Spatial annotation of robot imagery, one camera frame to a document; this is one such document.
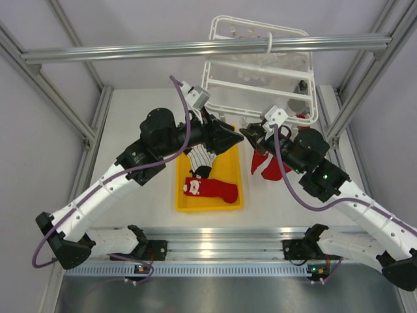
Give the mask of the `white plastic clip hanger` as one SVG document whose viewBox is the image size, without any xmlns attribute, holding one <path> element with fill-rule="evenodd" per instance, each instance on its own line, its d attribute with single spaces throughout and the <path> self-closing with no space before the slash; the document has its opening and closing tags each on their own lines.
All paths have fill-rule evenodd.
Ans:
<svg viewBox="0 0 417 313">
<path fill-rule="evenodd" d="M 291 27 L 255 22 L 232 16 L 212 20 L 209 39 L 296 38 L 307 32 Z M 288 114 L 287 122 L 303 127 L 319 118 L 310 52 L 234 54 L 208 56 L 201 85 L 210 94 L 209 111 L 260 119 L 276 105 Z M 299 119 L 296 114 L 306 114 Z"/>
</svg>

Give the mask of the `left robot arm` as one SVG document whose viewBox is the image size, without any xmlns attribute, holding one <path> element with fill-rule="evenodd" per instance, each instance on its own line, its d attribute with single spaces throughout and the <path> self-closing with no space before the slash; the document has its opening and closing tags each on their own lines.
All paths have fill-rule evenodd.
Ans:
<svg viewBox="0 0 417 313">
<path fill-rule="evenodd" d="M 200 121 L 194 113 L 187 113 L 185 123 L 176 124 L 172 111 L 167 108 L 151 111 L 139 129 L 139 139 L 116 158 L 97 182 L 66 207 L 36 217 L 40 231 L 63 269 L 73 269 L 96 256 L 142 258 L 149 241 L 139 227 L 92 229 L 91 225 L 119 199 L 158 175 L 172 156 L 177 157 L 196 145 L 220 155 L 244 139 L 233 126 L 213 115 Z"/>
</svg>

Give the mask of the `striped black white sock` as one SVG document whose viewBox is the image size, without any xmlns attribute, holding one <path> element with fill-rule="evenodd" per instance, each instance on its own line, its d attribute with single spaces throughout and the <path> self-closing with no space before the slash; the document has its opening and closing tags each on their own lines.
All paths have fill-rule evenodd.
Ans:
<svg viewBox="0 0 417 313">
<path fill-rule="evenodd" d="M 217 155 L 209 152 L 203 144 L 195 145 L 191 149 L 185 149 L 184 154 L 190 161 L 192 177 L 208 179 Z"/>
</svg>

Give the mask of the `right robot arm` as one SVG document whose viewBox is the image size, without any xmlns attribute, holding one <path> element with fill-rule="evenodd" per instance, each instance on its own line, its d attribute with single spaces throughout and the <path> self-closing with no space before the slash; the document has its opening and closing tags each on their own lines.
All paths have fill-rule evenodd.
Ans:
<svg viewBox="0 0 417 313">
<path fill-rule="evenodd" d="M 304 251 L 309 257 L 329 254 L 347 258 L 375 269 L 402 290 L 416 290 L 416 228 L 377 203 L 327 160 L 330 146 L 319 131 L 304 128 L 291 139 L 279 127 L 267 133 L 262 124 L 251 123 L 240 132 L 256 152 L 276 157 L 281 171 L 289 167 L 299 174 L 303 190 L 323 203 L 321 207 L 307 204 L 284 173 L 287 189 L 301 206 L 314 212 L 336 209 L 371 236 L 365 240 L 316 224 L 304 235 Z"/>
</svg>

